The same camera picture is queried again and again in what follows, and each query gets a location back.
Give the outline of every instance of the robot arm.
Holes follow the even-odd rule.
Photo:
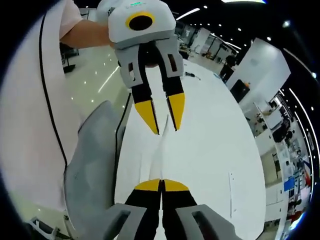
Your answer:
[[[185,94],[180,77],[183,59],[178,52],[176,20],[168,5],[160,0],[133,3],[124,0],[111,8],[108,17],[109,38],[121,66],[124,84],[132,90],[135,109],[145,123],[159,134],[145,66],[157,63],[163,90],[175,130],[180,128]],[[130,76],[133,69],[134,79]]]

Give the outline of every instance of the desk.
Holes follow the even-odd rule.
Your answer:
[[[255,240],[264,228],[266,190],[254,136],[223,82],[212,71],[183,62],[184,70],[201,80],[182,79],[185,106],[177,132],[169,117],[163,134],[169,111],[160,72],[158,68],[146,71],[160,135],[151,132],[132,105],[119,157],[115,202],[124,203],[133,188],[149,178],[171,179],[188,186],[198,204],[207,204],[232,222],[240,238]]]

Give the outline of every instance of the yellow lens ring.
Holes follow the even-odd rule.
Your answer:
[[[132,29],[132,28],[130,27],[130,22],[131,22],[133,19],[137,18],[137,17],[149,17],[149,18],[151,19],[151,21],[152,21],[151,25],[155,22],[155,16],[152,15],[150,12],[147,12],[147,11],[139,11],[139,12],[136,12],[136,13],[132,14],[131,16],[129,16],[129,17],[126,19],[126,21],[125,21],[126,27],[129,28],[129,29]]]

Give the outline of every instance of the white sleeve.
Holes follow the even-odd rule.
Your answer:
[[[83,18],[81,17],[80,10],[77,5],[73,0],[66,0],[60,24],[60,39],[81,20],[83,20]]]

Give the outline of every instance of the black cable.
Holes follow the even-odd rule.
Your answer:
[[[118,132],[120,129],[120,126],[122,124],[122,121],[125,118],[126,111],[130,102],[131,98],[131,92],[129,93],[129,96],[126,100],[125,107],[122,113],[122,117],[120,119],[120,122],[115,130],[115,151],[114,151],[114,168],[113,168],[113,185],[112,185],[112,205],[115,204],[115,194],[116,194],[116,182],[117,182],[117,171],[118,171],[118,165],[119,165],[119,159],[118,159]]]
[[[198,76],[194,75],[194,74],[193,74],[193,73],[191,73],[191,72],[187,72],[187,71],[185,71],[184,73],[185,73],[185,75],[186,75],[186,76],[190,76],[190,77],[192,77],[192,78],[197,78],[197,79],[199,79],[199,80],[201,81],[200,77],[198,77]]]
[[[63,146],[62,146],[62,143],[61,143],[61,140],[60,140],[60,137],[59,137],[59,134],[58,134],[58,130],[57,130],[57,127],[56,127],[54,115],[53,115],[52,108],[51,108],[51,104],[50,104],[50,99],[49,99],[49,95],[48,95],[48,91],[47,91],[47,86],[46,86],[46,80],[45,80],[45,74],[44,74],[44,65],[43,65],[43,56],[42,56],[42,35],[43,35],[44,23],[45,23],[46,15],[47,15],[47,13],[45,13],[44,16],[43,16],[43,18],[42,18],[41,27],[40,27],[40,33],[39,33],[39,63],[40,63],[40,75],[41,75],[43,92],[44,92],[44,96],[45,96],[46,105],[47,105],[47,107],[48,107],[48,111],[49,111],[49,115],[50,115],[50,120],[51,120],[52,128],[53,128],[53,131],[54,131],[56,140],[58,141],[58,144],[59,144],[59,147],[60,147],[62,156],[63,156],[63,160],[64,160],[64,171],[63,171],[63,185],[64,185],[68,162],[67,162],[67,157],[66,157],[64,148],[63,148]]]

